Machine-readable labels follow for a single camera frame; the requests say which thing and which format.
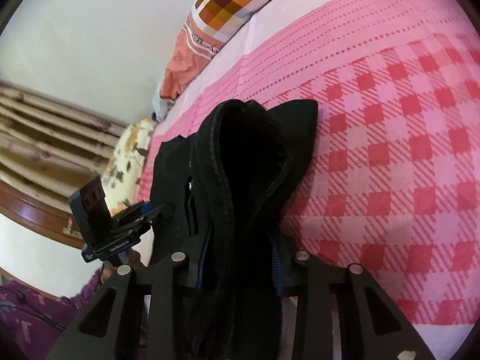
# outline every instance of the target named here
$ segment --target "purple sleeve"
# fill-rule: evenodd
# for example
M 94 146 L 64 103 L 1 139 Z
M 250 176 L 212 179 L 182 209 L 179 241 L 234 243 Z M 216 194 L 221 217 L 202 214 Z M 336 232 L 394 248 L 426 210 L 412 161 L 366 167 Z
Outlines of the purple sleeve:
M 70 306 L 74 309 L 81 310 L 83 306 L 87 304 L 90 298 L 97 292 L 100 283 L 100 271 L 96 271 L 90 281 L 82 288 L 78 295 L 73 298 L 61 297 L 58 301 L 66 306 Z

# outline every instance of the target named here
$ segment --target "white wall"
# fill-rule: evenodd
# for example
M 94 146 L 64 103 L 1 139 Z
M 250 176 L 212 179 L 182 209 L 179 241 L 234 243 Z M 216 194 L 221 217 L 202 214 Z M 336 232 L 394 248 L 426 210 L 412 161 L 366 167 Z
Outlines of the white wall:
M 195 0 L 24 0 L 0 37 L 0 79 L 122 122 L 150 115 Z
M 56 296 L 77 294 L 100 266 L 80 250 L 52 241 L 0 214 L 0 267 Z

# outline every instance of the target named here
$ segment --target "bed sheet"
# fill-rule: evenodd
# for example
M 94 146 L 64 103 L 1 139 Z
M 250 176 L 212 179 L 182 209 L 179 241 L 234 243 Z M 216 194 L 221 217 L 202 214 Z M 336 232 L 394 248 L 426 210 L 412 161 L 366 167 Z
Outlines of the bed sheet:
M 479 65 L 455 0 L 273 0 L 159 126 L 137 198 L 160 144 L 220 102 L 315 99 L 314 158 L 283 231 L 339 266 L 364 265 L 449 359 L 480 314 Z

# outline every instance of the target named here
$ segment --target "bed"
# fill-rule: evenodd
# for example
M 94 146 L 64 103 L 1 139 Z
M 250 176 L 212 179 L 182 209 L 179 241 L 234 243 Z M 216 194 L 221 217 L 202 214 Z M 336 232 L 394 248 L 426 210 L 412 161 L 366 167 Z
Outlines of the bed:
M 480 315 L 479 64 L 456 0 L 272 0 L 157 126 L 135 200 L 149 200 L 161 144 L 220 102 L 315 99 L 315 153 L 283 231 L 360 262 L 450 359 Z

